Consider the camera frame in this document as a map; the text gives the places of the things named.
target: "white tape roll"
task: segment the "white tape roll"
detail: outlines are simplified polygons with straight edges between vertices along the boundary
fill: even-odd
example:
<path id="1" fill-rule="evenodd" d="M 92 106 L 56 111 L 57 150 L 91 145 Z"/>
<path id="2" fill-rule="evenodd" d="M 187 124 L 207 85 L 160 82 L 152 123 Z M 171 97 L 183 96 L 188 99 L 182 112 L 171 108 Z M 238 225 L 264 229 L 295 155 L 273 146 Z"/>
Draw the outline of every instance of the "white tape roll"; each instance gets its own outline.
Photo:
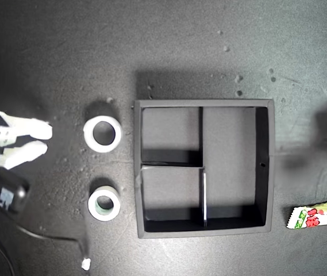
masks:
<path id="1" fill-rule="evenodd" d="M 115 132 L 115 137 L 112 143 L 109 145 L 99 144 L 94 138 L 93 130 L 95 126 L 100 122 L 106 122 L 110 124 Z M 109 116 L 97 116 L 90 119 L 84 125 L 83 131 L 84 131 L 84 139 L 88 147 L 90 147 L 92 150 L 97 152 L 110 152 L 114 150 L 119 145 L 122 138 L 122 129 L 120 123 L 115 118 Z"/>
<path id="2" fill-rule="evenodd" d="M 112 200 L 113 207 L 104 209 L 97 202 L 98 197 L 108 197 Z M 120 212 L 121 204 L 116 189 L 111 186 L 102 186 L 97 188 L 88 200 L 89 212 L 93 217 L 100 221 L 109 221 L 114 219 Z"/>

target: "dark gray tabletop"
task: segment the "dark gray tabletop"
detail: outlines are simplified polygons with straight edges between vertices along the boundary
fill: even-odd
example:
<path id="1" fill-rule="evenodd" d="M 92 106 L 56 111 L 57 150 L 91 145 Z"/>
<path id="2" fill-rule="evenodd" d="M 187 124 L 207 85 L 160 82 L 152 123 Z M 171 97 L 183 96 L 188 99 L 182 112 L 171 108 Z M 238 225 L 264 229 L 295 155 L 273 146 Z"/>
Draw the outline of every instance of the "dark gray tabletop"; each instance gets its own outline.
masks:
<path id="1" fill-rule="evenodd" d="M 95 154 L 82 127 L 108 97 L 123 141 Z M 274 99 L 271 232 L 137 238 L 131 105 L 149 97 Z M 327 275 L 327 226 L 286 228 L 292 207 L 327 201 L 327 1 L 0 1 L 0 110 L 53 125 L 47 154 L 15 170 L 32 184 L 16 219 L 78 236 L 85 216 L 91 275 Z M 83 209 L 92 182 L 118 188 L 113 221 Z M 1 215 L 0 239 L 19 275 L 83 275 L 74 244 Z"/>

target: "candy wrapper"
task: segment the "candy wrapper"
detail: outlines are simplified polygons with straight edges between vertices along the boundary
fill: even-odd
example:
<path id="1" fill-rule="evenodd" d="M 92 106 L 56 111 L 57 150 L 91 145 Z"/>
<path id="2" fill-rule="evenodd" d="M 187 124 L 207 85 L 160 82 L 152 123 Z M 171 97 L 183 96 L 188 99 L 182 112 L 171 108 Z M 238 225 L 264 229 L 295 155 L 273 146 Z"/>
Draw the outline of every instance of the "candy wrapper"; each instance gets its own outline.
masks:
<path id="1" fill-rule="evenodd" d="M 327 203 L 294 208 L 287 228 L 299 229 L 327 225 Z"/>

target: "white debris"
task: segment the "white debris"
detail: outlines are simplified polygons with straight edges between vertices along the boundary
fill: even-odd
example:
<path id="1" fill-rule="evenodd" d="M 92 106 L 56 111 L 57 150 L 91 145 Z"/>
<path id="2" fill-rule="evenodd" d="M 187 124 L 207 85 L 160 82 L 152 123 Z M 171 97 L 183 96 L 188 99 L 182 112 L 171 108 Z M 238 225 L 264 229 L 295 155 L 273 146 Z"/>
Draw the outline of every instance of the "white debris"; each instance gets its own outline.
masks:
<path id="1" fill-rule="evenodd" d="M 84 269 L 85 271 L 88 271 L 90 269 L 90 263 L 91 263 L 91 259 L 90 258 L 84 258 L 82 261 L 82 269 Z"/>

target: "tape roll hole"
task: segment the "tape roll hole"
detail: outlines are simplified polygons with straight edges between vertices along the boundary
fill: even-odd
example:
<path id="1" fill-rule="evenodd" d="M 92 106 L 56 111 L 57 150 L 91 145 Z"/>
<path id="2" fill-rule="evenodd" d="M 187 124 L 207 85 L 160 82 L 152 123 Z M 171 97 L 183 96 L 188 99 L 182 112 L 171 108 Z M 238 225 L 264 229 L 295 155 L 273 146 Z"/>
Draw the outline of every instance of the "tape roll hole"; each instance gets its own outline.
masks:
<path id="1" fill-rule="evenodd" d="M 100 145 L 110 145 L 115 140 L 116 133 L 108 122 L 99 122 L 93 129 L 93 137 Z"/>
<path id="2" fill-rule="evenodd" d="M 103 213 L 100 213 L 101 215 L 105 215 L 107 212 L 111 213 L 113 209 L 113 201 L 105 195 L 97 198 L 96 205 L 98 205 L 97 210 L 99 208 L 103 210 Z"/>

